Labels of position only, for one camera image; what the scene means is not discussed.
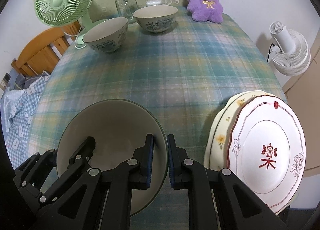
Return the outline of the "round yellow flower plate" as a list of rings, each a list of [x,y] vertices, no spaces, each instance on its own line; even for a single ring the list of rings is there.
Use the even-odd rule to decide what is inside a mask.
[[[215,116],[210,128],[203,165],[207,169],[220,171],[227,166],[227,150],[230,131],[242,106],[249,100],[267,93],[261,90],[246,91],[233,95],[225,107]]]

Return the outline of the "large grey floral bowl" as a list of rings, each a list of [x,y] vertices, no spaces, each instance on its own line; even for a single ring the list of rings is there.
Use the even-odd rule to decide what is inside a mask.
[[[164,131],[155,116],[143,106],[124,99],[108,99],[77,114],[63,132],[57,149],[57,174],[61,176],[69,158],[89,136],[95,149],[88,164],[102,171],[114,169],[144,146],[147,134],[155,138],[152,179],[148,190],[134,190],[131,215],[146,208],[159,193],[167,175],[168,147]]]

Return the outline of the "white plate red pattern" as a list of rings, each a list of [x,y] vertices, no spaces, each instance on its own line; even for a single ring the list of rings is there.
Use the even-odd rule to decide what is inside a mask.
[[[244,104],[230,132],[227,168],[275,214],[295,195],[305,157],[302,126],[285,101],[260,95]]]

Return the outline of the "blue checkered blanket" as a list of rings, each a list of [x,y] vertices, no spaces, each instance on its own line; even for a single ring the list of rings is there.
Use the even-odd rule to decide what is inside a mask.
[[[29,131],[49,75],[36,78],[26,89],[7,89],[1,99],[4,142],[14,168],[28,156]]]

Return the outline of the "wooden bed headboard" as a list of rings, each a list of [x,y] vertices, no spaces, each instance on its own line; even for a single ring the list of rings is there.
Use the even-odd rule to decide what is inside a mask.
[[[60,58],[58,54],[64,54],[72,41],[80,31],[79,21],[67,26],[49,28],[33,38],[21,51],[18,59],[13,60],[11,66],[17,73],[34,77],[43,71],[51,73]]]

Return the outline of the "blue floral bowl middle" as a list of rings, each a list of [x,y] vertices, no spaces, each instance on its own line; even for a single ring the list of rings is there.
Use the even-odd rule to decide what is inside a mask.
[[[83,42],[96,52],[112,53],[124,43],[128,24],[125,17],[103,21],[86,32]]]

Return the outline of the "blue floral bowl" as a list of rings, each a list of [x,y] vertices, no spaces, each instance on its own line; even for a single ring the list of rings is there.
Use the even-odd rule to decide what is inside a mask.
[[[174,6],[152,5],[136,10],[133,17],[145,31],[160,33],[171,27],[177,13]]]
[[[83,42],[96,52],[112,53],[124,43],[128,24],[125,17],[103,21],[86,32]]]

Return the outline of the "plaid green tablecloth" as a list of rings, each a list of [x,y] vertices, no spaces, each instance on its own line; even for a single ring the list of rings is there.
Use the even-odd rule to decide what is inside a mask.
[[[29,132],[27,155],[56,148],[68,123],[105,99],[146,107],[190,158],[202,162],[211,124],[228,99],[262,90],[284,98],[255,43],[229,16],[195,22],[180,7],[175,22],[154,34],[129,25],[112,54],[70,46],[48,80]]]

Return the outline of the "white clip fan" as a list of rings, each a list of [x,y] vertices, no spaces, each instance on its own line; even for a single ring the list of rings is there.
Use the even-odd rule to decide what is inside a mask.
[[[296,30],[288,29],[282,22],[270,25],[270,34],[275,43],[269,48],[267,62],[288,77],[304,73],[311,62],[310,48],[305,37]]]

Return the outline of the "blue floral bowl right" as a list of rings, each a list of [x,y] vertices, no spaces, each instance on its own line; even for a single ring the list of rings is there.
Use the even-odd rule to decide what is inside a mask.
[[[133,17],[145,31],[160,33],[171,27],[177,13],[174,6],[152,5],[136,10]]]

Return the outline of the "glass jar black lid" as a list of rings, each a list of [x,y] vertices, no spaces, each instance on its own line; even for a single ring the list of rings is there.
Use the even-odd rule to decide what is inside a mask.
[[[129,24],[136,21],[133,17],[133,13],[138,10],[137,0],[116,0],[115,4],[119,17],[127,18]]]

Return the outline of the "cotton swab container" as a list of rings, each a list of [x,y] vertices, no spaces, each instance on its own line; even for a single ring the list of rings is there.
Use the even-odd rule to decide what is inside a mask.
[[[146,1],[146,6],[155,6],[155,5],[161,5],[162,0],[148,0]]]

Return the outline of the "purple plush bunny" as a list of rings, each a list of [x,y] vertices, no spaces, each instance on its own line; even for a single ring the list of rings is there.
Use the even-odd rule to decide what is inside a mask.
[[[196,22],[223,22],[223,7],[219,0],[187,0],[187,10]]]

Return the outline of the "wall socket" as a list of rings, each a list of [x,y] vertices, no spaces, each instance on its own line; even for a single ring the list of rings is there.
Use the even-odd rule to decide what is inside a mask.
[[[1,90],[5,91],[8,87],[10,87],[10,84],[9,84],[10,78],[11,78],[10,74],[6,73],[0,83]]]

